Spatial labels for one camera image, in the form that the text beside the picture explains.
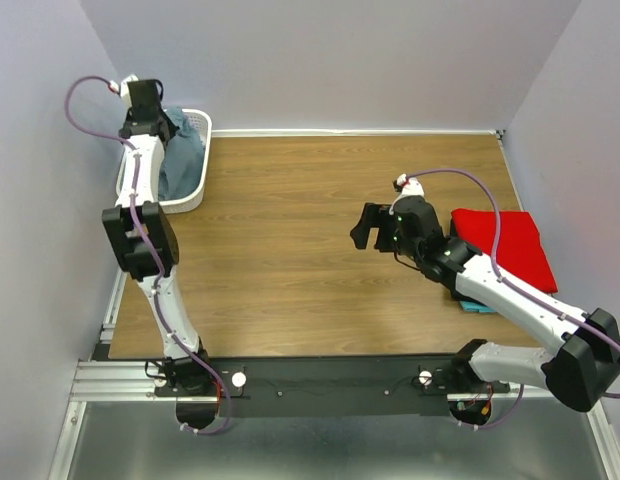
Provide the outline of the blue-grey t shirt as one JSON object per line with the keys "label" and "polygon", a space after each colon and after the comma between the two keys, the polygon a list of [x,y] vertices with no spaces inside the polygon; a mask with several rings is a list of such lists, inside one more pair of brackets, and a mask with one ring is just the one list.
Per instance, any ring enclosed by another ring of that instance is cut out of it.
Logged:
{"label": "blue-grey t shirt", "polygon": [[180,200],[197,189],[205,154],[200,134],[183,110],[170,107],[166,114],[178,127],[178,131],[167,143],[161,164],[158,186],[160,201]]}

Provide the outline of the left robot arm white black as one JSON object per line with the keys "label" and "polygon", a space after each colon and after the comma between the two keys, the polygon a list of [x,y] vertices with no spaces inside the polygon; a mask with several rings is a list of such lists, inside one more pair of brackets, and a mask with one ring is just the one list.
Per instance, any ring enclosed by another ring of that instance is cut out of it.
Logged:
{"label": "left robot arm white black", "polygon": [[178,241],[159,201],[161,163],[178,131],[162,106],[163,85],[131,75],[109,88],[127,106],[118,132],[125,145],[124,173],[115,206],[102,212],[102,224],[119,267],[143,292],[161,335],[163,359],[152,379],[175,393],[219,391],[179,291]]}

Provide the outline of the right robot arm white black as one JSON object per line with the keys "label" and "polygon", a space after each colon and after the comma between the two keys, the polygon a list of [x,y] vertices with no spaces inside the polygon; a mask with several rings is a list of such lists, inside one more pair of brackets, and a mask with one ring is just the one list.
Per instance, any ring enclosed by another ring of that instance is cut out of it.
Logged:
{"label": "right robot arm white black", "polygon": [[474,245],[444,234],[422,196],[402,196],[390,205],[366,203],[350,232],[357,249],[367,247],[372,229],[378,231],[375,250],[492,308],[538,342],[536,348],[470,342],[449,370],[457,389],[518,383],[544,388],[563,405],[588,412],[620,376],[620,333],[611,313],[570,306],[499,269]]}

